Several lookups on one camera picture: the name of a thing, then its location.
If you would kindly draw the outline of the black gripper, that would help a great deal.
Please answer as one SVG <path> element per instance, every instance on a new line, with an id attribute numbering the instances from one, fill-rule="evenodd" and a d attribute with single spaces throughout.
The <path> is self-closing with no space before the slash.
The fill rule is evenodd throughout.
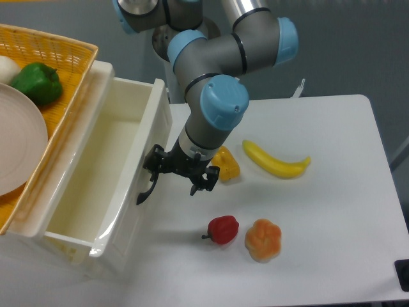
<path id="1" fill-rule="evenodd" d="M 208 163 L 209 160 L 202 160 L 199 152 L 193 157 L 187 155 L 176 142 L 169 152 L 165 152 L 159 144 L 153 145 L 144 158 L 143 168 L 150 173 L 150 181 L 155 181 L 160 173 L 175 173 L 189 178 L 192 182 L 190 195 L 193 196 L 197 191 L 212 191 L 219 179 L 220 168 L 207 167 Z"/>

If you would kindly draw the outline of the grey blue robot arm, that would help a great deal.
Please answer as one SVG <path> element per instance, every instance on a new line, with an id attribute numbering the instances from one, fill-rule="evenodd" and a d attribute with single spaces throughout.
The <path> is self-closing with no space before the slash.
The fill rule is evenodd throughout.
<path id="1" fill-rule="evenodd" d="M 165 28 L 167 60 L 190 107 L 183 129 L 170 151 L 154 145 L 144 168 L 155 184 L 162 173 L 192 182 L 191 193 L 211 191 L 219 168 L 210 161 L 249 105 L 239 77 L 292 60 L 298 52 L 294 23 L 275 17 L 265 1 L 224 1 L 231 23 L 228 35 L 204 33 L 201 1 L 115 1 L 123 29 L 140 33 Z"/>

